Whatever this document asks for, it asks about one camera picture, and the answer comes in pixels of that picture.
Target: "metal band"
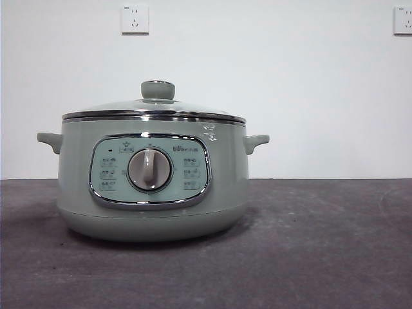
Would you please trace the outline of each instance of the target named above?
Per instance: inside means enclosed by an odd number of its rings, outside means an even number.
[[[140,120],[140,121],[182,121],[182,122],[211,122],[214,124],[232,124],[236,126],[246,127],[245,123],[210,118],[192,118],[192,117],[159,117],[159,116],[109,116],[109,117],[80,117],[67,118],[62,121],[63,124],[68,122],[80,121],[101,121],[101,120]]]
[[[235,117],[230,115],[223,114],[214,114],[214,113],[197,113],[190,111],[168,111],[168,110],[159,110],[159,111],[133,111],[133,110],[107,110],[107,111],[79,111],[76,113],[68,113],[62,116],[63,120],[67,119],[79,119],[79,118],[95,118],[100,117],[104,119],[99,120],[111,120],[115,117],[167,117],[167,118],[195,118],[201,119],[202,122],[207,122],[207,120],[226,120],[230,122],[237,122],[240,124],[246,124],[246,120],[241,117]]]

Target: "pot handle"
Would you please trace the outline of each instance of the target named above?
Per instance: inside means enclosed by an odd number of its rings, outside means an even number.
[[[245,146],[246,154],[251,155],[256,146],[269,143],[268,135],[252,135],[243,137],[243,145]]]
[[[37,140],[40,143],[51,145],[53,152],[57,155],[60,154],[60,148],[62,147],[63,136],[61,134],[54,133],[38,133]]]

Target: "control panel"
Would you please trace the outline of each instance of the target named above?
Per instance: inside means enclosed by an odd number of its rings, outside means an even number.
[[[195,137],[115,135],[95,146],[89,184],[93,195],[112,208],[168,209],[183,207],[195,197],[199,200],[210,173],[207,150]]]

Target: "concrete surface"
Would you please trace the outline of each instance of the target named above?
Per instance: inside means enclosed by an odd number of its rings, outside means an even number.
[[[67,229],[56,180],[1,182],[1,308],[412,308],[412,180],[251,180],[233,228],[171,243]]]

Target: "rotary dial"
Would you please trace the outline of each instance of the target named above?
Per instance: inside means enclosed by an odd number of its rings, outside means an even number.
[[[137,188],[157,190],[167,183],[171,175],[171,163],[161,151],[144,149],[130,159],[127,172]]]

